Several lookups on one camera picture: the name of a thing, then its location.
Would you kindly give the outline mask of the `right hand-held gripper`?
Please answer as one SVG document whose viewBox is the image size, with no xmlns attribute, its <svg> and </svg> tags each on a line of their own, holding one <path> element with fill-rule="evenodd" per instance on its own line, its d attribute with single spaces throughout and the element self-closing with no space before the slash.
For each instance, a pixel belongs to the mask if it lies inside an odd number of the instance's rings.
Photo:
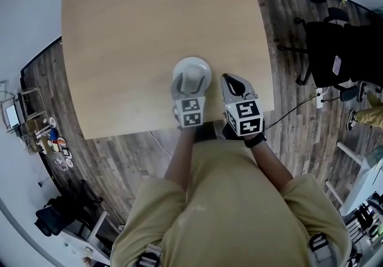
<svg viewBox="0 0 383 267">
<path fill-rule="evenodd" d="M 221 76 L 226 120 L 237 136 L 263 131 L 263 111 L 252 84 L 246 79 L 224 73 Z"/>
</svg>

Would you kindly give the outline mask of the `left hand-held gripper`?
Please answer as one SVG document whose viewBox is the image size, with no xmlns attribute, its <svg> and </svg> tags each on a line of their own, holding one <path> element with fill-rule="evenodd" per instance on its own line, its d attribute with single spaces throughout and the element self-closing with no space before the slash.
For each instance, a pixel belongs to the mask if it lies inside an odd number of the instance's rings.
<svg viewBox="0 0 383 267">
<path fill-rule="evenodd" d="M 203 114 L 205 107 L 205 91 L 207 90 L 207 79 L 201 77 L 197 87 L 191 92 L 192 98 L 187 98 L 183 91 L 184 76 L 178 74 L 172 82 L 171 95 L 177 99 L 174 103 L 174 114 L 180 124 L 180 128 L 190 128 L 203 125 Z"/>
</svg>

